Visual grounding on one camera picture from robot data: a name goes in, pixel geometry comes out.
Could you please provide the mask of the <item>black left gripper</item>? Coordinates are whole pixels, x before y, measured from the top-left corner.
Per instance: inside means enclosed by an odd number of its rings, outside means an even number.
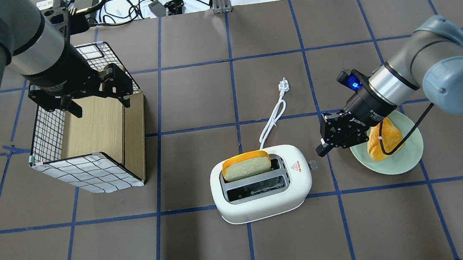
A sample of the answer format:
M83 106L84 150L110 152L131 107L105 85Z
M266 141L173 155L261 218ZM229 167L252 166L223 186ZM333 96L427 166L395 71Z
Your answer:
M60 110L77 118L83 116L82 107L74 100L91 96L114 98L130 108L135 81L121 63L105 61L91 66L97 59L86 59L79 48L69 46L50 69L27 76L28 96L48 112Z

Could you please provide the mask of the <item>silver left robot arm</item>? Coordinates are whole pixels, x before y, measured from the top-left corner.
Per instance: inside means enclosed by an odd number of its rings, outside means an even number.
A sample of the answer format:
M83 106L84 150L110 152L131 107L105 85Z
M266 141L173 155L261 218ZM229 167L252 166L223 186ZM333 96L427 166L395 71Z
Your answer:
M100 70L89 65L71 45L74 33L88 30L86 15L100 10L106 0L87 8L51 7L40 10L29 0L0 0L0 87L6 66L34 87L30 98L47 111L82 117L76 99L116 98L130 107L137 83L120 64Z

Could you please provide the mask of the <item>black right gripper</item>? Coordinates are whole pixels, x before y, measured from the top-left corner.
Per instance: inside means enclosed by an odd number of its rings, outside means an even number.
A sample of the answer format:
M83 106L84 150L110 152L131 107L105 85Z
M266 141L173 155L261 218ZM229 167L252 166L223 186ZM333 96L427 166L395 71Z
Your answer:
M384 101L369 85L369 78L353 69L341 71L336 79L354 91L345 106L336 114L322 114L321 144L316 154L324 158L333 148L350 148L366 143L367 131L389 116L397 106Z

